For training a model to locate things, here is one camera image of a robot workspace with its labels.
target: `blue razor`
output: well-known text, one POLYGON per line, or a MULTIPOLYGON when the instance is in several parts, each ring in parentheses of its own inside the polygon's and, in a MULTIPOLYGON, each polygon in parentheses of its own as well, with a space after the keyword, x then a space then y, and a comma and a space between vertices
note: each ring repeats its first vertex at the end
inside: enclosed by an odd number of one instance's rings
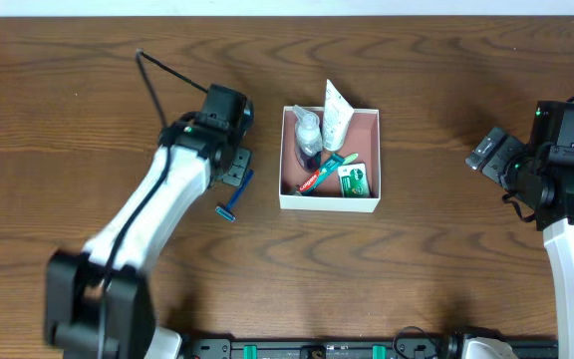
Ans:
POLYGON ((249 180, 251 180, 251 178, 254 176, 254 170, 253 169, 249 169, 249 171, 247 171, 247 176, 245 176, 245 179, 243 180, 243 183, 240 184, 240 187, 236 190, 236 192, 232 195, 231 199, 229 200, 229 202, 227 203, 226 206, 222 206, 222 204, 219 204, 216 207, 216 213, 220 214, 223 218, 229 220, 229 221, 234 221, 236 220, 236 216, 234 215, 234 213, 231 212, 231 209, 234 207, 234 205, 236 204, 236 202, 238 201, 238 198, 240 197, 241 194, 243 194, 243 191, 245 190, 245 188, 247 187, 247 184, 249 183, 249 180))

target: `box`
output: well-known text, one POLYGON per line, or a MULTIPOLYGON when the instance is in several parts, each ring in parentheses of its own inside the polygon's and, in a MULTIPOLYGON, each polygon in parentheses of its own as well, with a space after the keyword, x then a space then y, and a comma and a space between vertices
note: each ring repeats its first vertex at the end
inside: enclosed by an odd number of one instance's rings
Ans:
MULTIPOLYGON (((305 108, 323 119, 323 108, 305 108)), ((304 183, 311 174, 305 172, 296 159, 296 115, 291 106, 283 109, 283 131, 280 146, 280 175, 278 198, 283 209, 373 212, 380 201, 380 113, 378 110, 356 109, 338 155, 358 153, 354 164, 364 163, 371 198, 342 198, 338 172, 329 175, 312 195, 290 195, 296 185, 304 183)), ((322 163, 329 156, 323 152, 322 163)))

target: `wooden tabletop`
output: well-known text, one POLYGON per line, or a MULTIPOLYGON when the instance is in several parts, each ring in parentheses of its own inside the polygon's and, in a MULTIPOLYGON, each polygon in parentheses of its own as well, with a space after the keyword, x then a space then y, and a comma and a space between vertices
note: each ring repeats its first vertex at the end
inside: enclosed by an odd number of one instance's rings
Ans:
MULTIPOLYGON (((151 279, 162 324, 236 337, 391 337, 458 324, 555 335, 542 235, 464 164, 490 128, 526 141, 537 100, 574 95, 574 18, 0 19, 0 357, 53 358, 44 271, 80 250, 142 180, 158 121, 145 48, 194 81, 248 95, 256 176, 237 221, 200 197, 151 279), (325 81, 379 109, 374 213, 281 210, 285 105, 325 81)), ((170 118, 203 94, 155 68, 170 118)))

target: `plastic bottle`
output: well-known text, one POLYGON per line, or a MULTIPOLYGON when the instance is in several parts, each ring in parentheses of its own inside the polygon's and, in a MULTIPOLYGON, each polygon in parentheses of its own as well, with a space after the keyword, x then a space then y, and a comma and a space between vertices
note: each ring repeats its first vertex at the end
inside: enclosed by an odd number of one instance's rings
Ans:
POLYGON ((300 106, 294 106, 296 122, 296 158, 308 173, 320 167, 320 156, 323 152, 323 138, 320 135, 318 115, 300 106))

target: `green and white package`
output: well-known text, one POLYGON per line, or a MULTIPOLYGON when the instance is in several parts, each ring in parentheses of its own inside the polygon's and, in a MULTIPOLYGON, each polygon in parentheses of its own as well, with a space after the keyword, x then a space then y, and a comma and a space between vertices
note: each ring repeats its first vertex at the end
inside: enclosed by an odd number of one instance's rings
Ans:
POLYGON ((365 164, 344 165, 338 168, 343 197, 369 198, 369 183, 365 164))

